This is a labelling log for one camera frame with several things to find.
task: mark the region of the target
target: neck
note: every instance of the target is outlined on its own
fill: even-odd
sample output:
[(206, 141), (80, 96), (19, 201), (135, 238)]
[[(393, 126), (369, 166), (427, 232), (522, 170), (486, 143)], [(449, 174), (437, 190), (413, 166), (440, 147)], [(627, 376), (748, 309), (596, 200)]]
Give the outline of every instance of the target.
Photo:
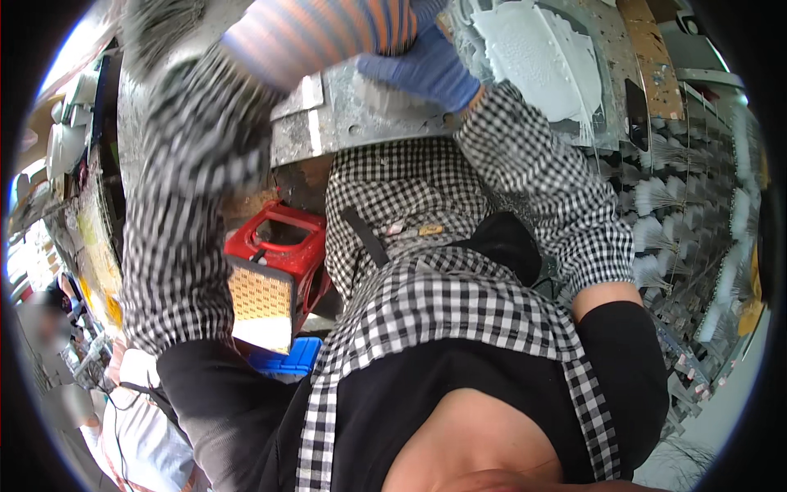
[(484, 470), (543, 482), (561, 479), (557, 454), (533, 420), (480, 391), (454, 390), (402, 447), (382, 489), (439, 490), (458, 476)]

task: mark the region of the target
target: white shirt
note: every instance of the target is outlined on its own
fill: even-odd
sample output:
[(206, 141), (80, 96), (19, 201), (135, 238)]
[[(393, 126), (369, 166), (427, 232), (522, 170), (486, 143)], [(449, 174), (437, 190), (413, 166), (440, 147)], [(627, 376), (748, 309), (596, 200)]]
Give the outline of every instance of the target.
[[(120, 366), (120, 380), (147, 386), (147, 374), (141, 380), (124, 371), (134, 365), (135, 375), (140, 376), (137, 369), (146, 364), (127, 356)], [(98, 466), (121, 491), (210, 490), (205, 473), (194, 463), (191, 445), (149, 395), (117, 387), (109, 397), (101, 426), (82, 426), (80, 430)]]

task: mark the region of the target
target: wooden board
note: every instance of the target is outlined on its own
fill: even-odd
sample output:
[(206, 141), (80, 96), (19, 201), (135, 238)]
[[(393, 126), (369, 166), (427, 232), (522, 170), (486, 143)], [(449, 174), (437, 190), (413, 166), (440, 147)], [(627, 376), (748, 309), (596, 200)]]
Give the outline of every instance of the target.
[(648, 3), (646, 0), (618, 0), (617, 3), (645, 81), (650, 116), (684, 119), (678, 79)]

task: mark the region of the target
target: black and white checkered shirt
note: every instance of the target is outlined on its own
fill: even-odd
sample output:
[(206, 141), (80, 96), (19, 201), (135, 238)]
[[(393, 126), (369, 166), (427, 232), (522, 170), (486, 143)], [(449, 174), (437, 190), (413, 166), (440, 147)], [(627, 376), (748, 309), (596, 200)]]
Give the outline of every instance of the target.
[[(130, 194), (124, 330), (154, 355), (195, 339), (232, 344), (230, 269), (220, 194), (268, 170), (268, 114), (282, 94), (238, 77), (212, 49), (161, 84), (147, 126), (148, 161)], [(441, 338), (465, 338), (563, 364), (597, 479), (619, 474), (615, 431), (571, 314), (506, 267), (450, 243), (494, 212), (486, 184), (527, 194), (534, 235), (558, 260), (573, 298), (632, 281), (630, 229), (609, 183), (557, 140), (510, 84), (487, 87), (451, 139), (340, 152), (326, 196), (326, 268), (345, 314), (312, 374), (297, 468), (299, 490), (329, 490), (338, 382), (374, 359)], [(339, 213), (353, 206), (390, 257), (381, 268)], [(397, 225), (397, 234), (387, 234)], [(442, 232), (421, 235), (424, 225)]]

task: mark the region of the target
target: blue latex glove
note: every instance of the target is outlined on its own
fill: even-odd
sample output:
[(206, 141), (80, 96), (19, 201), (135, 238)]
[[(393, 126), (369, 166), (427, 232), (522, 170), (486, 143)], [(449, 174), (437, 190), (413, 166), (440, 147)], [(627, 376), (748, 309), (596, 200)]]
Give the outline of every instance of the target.
[(361, 54), (358, 72), (410, 94), (437, 102), (454, 113), (466, 109), (481, 83), (462, 65), (453, 45), (432, 24), (418, 34), (406, 55), (380, 57)]

